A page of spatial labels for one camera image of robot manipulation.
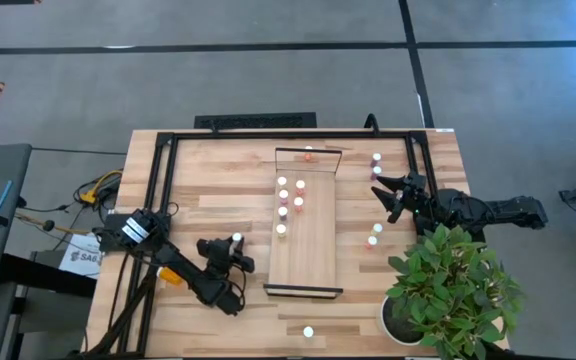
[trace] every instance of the wooden tabletop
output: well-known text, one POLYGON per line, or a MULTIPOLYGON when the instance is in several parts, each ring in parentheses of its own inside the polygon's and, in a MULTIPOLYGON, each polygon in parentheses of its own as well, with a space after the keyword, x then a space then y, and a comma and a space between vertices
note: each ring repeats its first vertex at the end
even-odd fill
MULTIPOLYGON (((143 206, 156 134, 154 130, 133 133, 117 200, 120 213, 143 206)), ((428 130, 428 140, 438 187, 468 192, 455 133, 428 130)), ((375 152, 382 154, 383 175, 408 173, 406 148, 398 139, 181 141, 171 192, 171 201, 179 205, 179 211, 172 218, 170 241, 203 268, 206 260, 197 254, 198 239, 223 239, 241 232, 246 237, 244 254, 255 259, 256 271, 248 275, 247 305, 237 317, 199 304, 185 285, 159 281, 147 356, 434 354, 432 348, 401 346, 378 326, 384 292, 395 282, 387 257, 403 255, 416 235, 409 212, 404 212, 396 224, 386 223, 387 214, 370 190, 375 182, 369 179, 369 164, 375 152), (274 149, 307 145, 343 151, 336 176, 336 279, 344 293, 332 301, 268 297, 262 289, 268 281, 275 212, 274 149), (383 224, 384 231, 379 245, 368 250, 364 243, 375 223, 383 224), (305 326, 313 327, 314 337, 304 338, 305 326)), ((416 154, 423 169, 419 148, 416 154)), ((164 168, 160 169, 155 204, 160 201, 164 168)), ((122 259, 122 254, 112 254, 103 260, 87 327, 91 345, 106 331, 122 259)), ((128 287, 130 261, 119 310, 128 287)), ((231 278, 240 283, 241 275, 237 271, 232 274, 231 278)), ((140 316, 138 309, 129 350, 136 346, 140 316)))

